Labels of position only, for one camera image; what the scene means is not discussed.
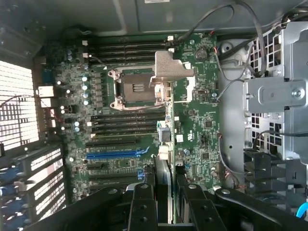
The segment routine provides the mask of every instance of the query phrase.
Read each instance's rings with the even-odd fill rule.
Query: screw
[[[115,194],[116,192],[117,192],[116,189],[112,189],[112,190],[110,190],[110,191],[108,192],[108,194]]]
[[[190,188],[190,189],[196,189],[197,186],[195,186],[194,184],[190,184],[190,185],[188,185],[188,188]]]
[[[144,184],[144,185],[142,185],[140,188],[142,188],[142,189],[146,189],[146,188],[148,188],[148,187],[149,187],[149,185]]]
[[[230,194],[230,191],[227,190],[227,189],[223,189],[223,190],[221,190],[221,192],[222,192],[223,194]]]
[[[292,95],[293,95],[294,97],[299,97],[299,96],[301,95],[301,92],[300,92],[300,90],[294,90],[294,91],[292,92]]]

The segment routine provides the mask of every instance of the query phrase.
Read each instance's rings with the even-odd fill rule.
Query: green circuit board
[[[159,39],[166,41],[168,36],[176,39],[180,35],[100,38],[95,42],[145,43]],[[186,68],[195,70],[195,77],[173,83],[175,159],[185,165],[190,182],[205,185],[209,190],[220,184],[223,175],[216,136],[219,131],[219,115],[215,101],[218,93],[218,70],[213,53],[215,45],[215,37],[193,34],[189,40],[177,46],[173,53],[174,59],[180,59]],[[166,116],[163,108],[159,107],[127,112],[111,108],[117,100],[115,90],[118,89],[108,73],[112,69],[123,68],[125,76],[148,77],[154,75],[154,61],[137,63],[132,60],[107,66],[100,63],[89,65],[83,58],[85,52],[90,52],[88,49],[87,46],[81,46],[81,41],[65,45],[51,42],[46,46],[45,72],[52,73],[55,83],[61,82],[57,88],[62,92],[59,107],[63,106],[64,113],[61,108],[58,109],[61,119],[65,121],[62,124],[62,138],[67,153],[66,167],[70,172],[72,202],[102,187],[118,185],[125,188],[127,184],[142,181],[143,166],[153,163],[153,156],[158,154],[160,142],[156,122],[164,120]],[[206,50],[205,60],[197,60],[195,53],[199,49]],[[144,91],[145,86],[136,85],[137,90],[140,88]],[[136,101],[129,99],[126,94],[126,107],[154,105],[150,96],[144,96],[145,101]],[[93,145],[100,142],[102,146]],[[137,155],[99,160],[86,158],[91,153],[130,151]]]

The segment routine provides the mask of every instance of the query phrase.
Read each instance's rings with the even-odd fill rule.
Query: motherboard
[[[216,38],[193,34],[89,38],[46,46],[43,81],[56,84],[71,201],[107,186],[143,181],[155,157],[185,166],[189,182],[212,191],[219,162]],[[159,101],[155,54],[171,53],[194,75],[170,82]],[[166,143],[172,143],[168,150]],[[172,152],[172,160],[164,153]]]

